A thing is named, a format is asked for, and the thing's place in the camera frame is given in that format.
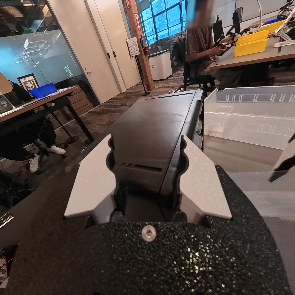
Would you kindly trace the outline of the red fire extinguisher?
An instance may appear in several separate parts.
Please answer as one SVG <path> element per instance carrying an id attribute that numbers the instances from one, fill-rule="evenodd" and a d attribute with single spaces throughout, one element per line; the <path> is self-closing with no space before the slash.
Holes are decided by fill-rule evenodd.
<path id="1" fill-rule="evenodd" d="M 148 43 L 148 40 L 146 38 L 145 33 L 141 35 L 140 42 L 141 42 L 144 54 L 149 55 L 149 53 L 150 53 L 150 51 L 149 51 L 149 43 Z"/>

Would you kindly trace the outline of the white double door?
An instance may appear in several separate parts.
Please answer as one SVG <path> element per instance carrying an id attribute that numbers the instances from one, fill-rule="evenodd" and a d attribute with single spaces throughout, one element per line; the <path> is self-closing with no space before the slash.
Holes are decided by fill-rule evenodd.
<path id="1" fill-rule="evenodd" d="M 92 24 L 101 43 L 120 93 L 139 83 L 135 58 L 130 57 L 126 40 L 130 38 L 122 1 L 85 0 Z"/>

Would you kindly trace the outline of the framed marker sign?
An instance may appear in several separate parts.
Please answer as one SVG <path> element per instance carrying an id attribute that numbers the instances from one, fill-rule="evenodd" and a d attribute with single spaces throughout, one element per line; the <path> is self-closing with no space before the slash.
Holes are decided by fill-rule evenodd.
<path id="1" fill-rule="evenodd" d="M 39 87 L 39 83 L 35 78 L 34 73 L 26 74 L 24 76 L 20 76 L 17 78 L 20 86 L 29 93 L 29 95 L 33 98 L 34 96 L 30 93 L 31 90 L 34 90 Z"/>

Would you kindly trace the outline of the wooden pillar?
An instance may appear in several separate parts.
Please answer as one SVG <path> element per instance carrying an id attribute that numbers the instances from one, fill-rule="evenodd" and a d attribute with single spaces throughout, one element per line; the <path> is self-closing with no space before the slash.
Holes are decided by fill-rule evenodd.
<path id="1" fill-rule="evenodd" d="M 154 81 L 153 81 L 153 78 L 152 78 L 152 73 L 151 73 L 151 69 L 150 69 L 148 56 L 144 54 L 143 49 L 142 49 L 142 45 L 141 45 L 141 42 L 140 42 L 141 35 L 144 34 L 143 27 L 142 27 L 142 24 L 141 24 L 142 31 L 139 32 L 138 28 L 137 28 L 137 25 L 136 25 L 134 13 L 138 13 L 139 16 L 140 16 L 140 14 L 138 12 L 136 1 L 135 0 L 129 0 L 129 1 L 130 1 L 131 7 L 130 7 L 129 10 L 126 9 L 127 16 L 128 16 L 129 23 L 130 23 L 130 26 L 131 26 L 132 35 L 134 37 L 136 37 L 137 40 L 138 40 L 139 51 L 140 51 L 140 54 L 139 54 L 138 58 L 139 58 L 139 62 L 140 62 L 141 68 L 142 68 L 142 73 L 143 73 L 143 78 L 144 78 L 144 82 L 145 82 L 145 85 L 146 85 L 146 89 L 148 91 L 150 91 L 150 90 L 155 89 L 155 86 L 154 86 Z"/>

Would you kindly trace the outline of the clear plastic storage bin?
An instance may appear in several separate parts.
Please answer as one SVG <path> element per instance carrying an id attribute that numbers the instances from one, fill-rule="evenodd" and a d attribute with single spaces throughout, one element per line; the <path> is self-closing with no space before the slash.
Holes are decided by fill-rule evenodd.
<path id="1" fill-rule="evenodd" d="M 285 150 L 294 131 L 295 86 L 216 89 L 205 99 L 205 135 Z"/>

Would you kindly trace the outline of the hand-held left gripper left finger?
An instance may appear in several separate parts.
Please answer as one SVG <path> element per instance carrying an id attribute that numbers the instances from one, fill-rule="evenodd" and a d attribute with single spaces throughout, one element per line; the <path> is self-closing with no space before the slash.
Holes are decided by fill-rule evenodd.
<path id="1" fill-rule="evenodd" d="M 115 197 L 119 184 L 112 169 L 114 140 L 108 134 L 79 163 L 76 179 L 64 217 L 91 216 L 95 223 L 109 222 L 116 209 Z"/>

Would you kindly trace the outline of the brown desk with black legs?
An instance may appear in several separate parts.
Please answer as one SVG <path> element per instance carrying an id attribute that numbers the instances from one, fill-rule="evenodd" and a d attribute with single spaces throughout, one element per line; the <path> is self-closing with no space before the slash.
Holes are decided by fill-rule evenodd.
<path id="1" fill-rule="evenodd" d="M 44 98 L 34 99 L 18 108 L 2 113 L 1 136 L 13 131 L 18 131 L 19 128 L 26 127 L 27 124 L 33 123 L 36 119 L 53 114 L 55 111 L 66 107 L 86 135 L 88 141 L 90 143 L 94 142 L 93 136 L 76 113 L 69 100 L 69 96 L 71 96 L 73 92 L 80 92 L 80 90 L 81 88 L 78 85 L 60 89 Z"/>

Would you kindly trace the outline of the cardboard box stack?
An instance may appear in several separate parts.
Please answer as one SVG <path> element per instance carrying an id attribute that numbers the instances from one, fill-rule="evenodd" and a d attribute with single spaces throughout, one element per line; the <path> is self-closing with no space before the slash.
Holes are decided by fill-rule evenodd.
<path id="1" fill-rule="evenodd" d="M 71 105 L 78 116 L 81 116 L 94 108 L 93 104 L 87 98 L 85 92 L 76 85 L 77 89 L 68 96 Z M 66 106 L 59 110 L 54 111 L 54 115 L 57 117 L 59 122 L 64 125 L 69 121 L 73 120 L 73 116 Z"/>

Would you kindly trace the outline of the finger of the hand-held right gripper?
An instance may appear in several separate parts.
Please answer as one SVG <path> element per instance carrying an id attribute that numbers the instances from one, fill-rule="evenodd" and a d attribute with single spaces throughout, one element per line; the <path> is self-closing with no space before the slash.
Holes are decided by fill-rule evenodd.
<path id="1" fill-rule="evenodd" d="M 274 182 L 280 177 L 286 175 L 291 168 L 295 166 L 295 134 L 289 139 L 286 149 L 272 169 L 269 182 Z"/>

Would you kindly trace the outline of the white recycling cabinet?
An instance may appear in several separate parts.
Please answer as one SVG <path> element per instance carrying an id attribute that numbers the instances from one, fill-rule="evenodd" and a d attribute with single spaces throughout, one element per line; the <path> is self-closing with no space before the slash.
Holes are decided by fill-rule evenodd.
<path id="1" fill-rule="evenodd" d="M 170 50 L 163 50 L 148 55 L 152 78 L 154 81 L 166 80 L 172 76 Z"/>

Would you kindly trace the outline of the white sneaker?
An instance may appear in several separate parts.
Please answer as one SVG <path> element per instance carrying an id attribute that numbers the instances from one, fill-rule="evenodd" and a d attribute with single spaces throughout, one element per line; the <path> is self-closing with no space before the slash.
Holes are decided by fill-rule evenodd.
<path id="1" fill-rule="evenodd" d="M 40 169 L 40 156 L 35 154 L 29 159 L 29 170 L 31 173 L 36 173 Z"/>
<path id="2" fill-rule="evenodd" d="M 66 151 L 56 145 L 51 145 L 51 147 L 46 147 L 47 151 L 49 153 L 53 153 L 59 156 L 64 156 L 66 154 Z"/>

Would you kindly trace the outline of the large grid window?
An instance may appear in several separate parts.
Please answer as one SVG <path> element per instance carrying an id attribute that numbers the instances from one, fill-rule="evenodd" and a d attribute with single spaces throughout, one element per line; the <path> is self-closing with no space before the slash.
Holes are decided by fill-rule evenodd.
<path id="1" fill-rule="evenodd" d="M 150 46 L 185 30 L 187 0 L 138 0 L 136 5 Z"/>

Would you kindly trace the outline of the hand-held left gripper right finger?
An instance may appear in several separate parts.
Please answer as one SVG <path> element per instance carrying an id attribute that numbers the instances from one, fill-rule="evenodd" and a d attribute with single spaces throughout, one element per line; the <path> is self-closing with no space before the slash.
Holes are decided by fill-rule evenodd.
<path id="1" fill-rule="evenodd" d="M 184 167 L 178 176 L 178 208 L 189 223 L 204 217 L 231 220 L 232 214 L 214 163 L 186 135 L 181 138 Z"/>

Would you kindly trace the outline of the grey office desk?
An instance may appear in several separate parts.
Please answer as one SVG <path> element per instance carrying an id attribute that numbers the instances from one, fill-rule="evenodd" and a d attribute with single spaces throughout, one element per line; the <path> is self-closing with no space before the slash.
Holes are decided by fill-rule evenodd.
<path id="1" fill-rule="evenodd" d="M 286 61 L 294 63 L 295 45 L 275 47 L 279 38 L 271 37 L 268 40 L 264 52 L 235 57 L 235 47 L 230 48 L 215 63 L 210 65 L 210 71 L 227 70 L 242 71 L 239 81 L 232 88 L 272 86 L 275 82 L 271 76 L 271 68 L 274 64 Z"/>

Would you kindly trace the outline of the black drawer cabinet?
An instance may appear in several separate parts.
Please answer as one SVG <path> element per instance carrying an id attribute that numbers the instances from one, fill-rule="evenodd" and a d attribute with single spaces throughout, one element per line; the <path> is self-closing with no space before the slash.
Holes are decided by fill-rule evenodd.
<path id="1" fill-rule="evenodd" d="M 143 198 L 170 220 L 179 201 L 178 176 L 181 171 L 181 138 L 191 141 L 204 99 L 202 90 L 143 98 L 134 103 L 85 151 L 51 180 L 43 183 L 7 213 L 2 224 L 1 249 L 45 240 L 106 239 L 120 225 L 136 222 L 95 223 L 91 216 L 67 219 L 64 212 L 76 179 L 79 163 L 108 134 L 114 140 L 112 169 L 119 188 Z"/>

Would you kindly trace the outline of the black office chair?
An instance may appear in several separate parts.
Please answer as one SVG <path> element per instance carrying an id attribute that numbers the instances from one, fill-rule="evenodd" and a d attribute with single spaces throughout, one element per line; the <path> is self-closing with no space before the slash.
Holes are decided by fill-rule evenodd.
<path id="1" fill-rule="evenodd" d="M 212 92 L 215 89 L 214 78 L 210 75 L 197 75 L 196 72 L 191 75 L 191 69 L 195 69 L 194 65 L 186 62 L 186 38 L 177 36 L 172 45 L 171 51 L 172 61 L 176 64 L 183 64 L 183 88 L 186 91 L 187 86 L 198 85 L 205 93 Z"/>

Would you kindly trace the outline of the yellow plastic bin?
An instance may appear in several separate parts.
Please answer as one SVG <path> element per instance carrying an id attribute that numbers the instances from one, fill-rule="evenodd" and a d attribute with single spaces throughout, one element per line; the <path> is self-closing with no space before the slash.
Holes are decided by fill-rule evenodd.
<path id="1" fill-rule="evenodd" d="M 252 34 L 243 35 L 238 38 L 236 46 L 240 46 L 246 43 L 256 42 L 264 39 L 268 39 L 269 30 L 262 30 Z"/>
<path id="2" fill-rule="evenodd" d="M 235 57 L 241 57 L 250 54 L 262 53 L 265 51 L 268 39 L 259 39 L 252 42 L 236 45 L 234 50 Z"/>
<path id="3" fill-rule="evenodd" d="M 284 22 L 285 20 L 281 20 L 276 23 L 263 25 L 260 27 L 260 31 L 268 31 L 268 34 L 273 34 Z"/>

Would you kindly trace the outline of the white angled stand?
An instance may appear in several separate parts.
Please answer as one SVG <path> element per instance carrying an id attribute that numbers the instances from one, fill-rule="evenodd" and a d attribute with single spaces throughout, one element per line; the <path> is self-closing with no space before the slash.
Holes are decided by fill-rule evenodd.
<path id="1" fill-rule="evenodd" d="M 284 31 L 289 21 L 293 18 L 295 10 L 283 21 L 283 23 L 275 30 L 274 37 L 279 37 L 282 41 L 276 43 L 274 48 L 288 46 L 294 44 L 294 40 Z"/>

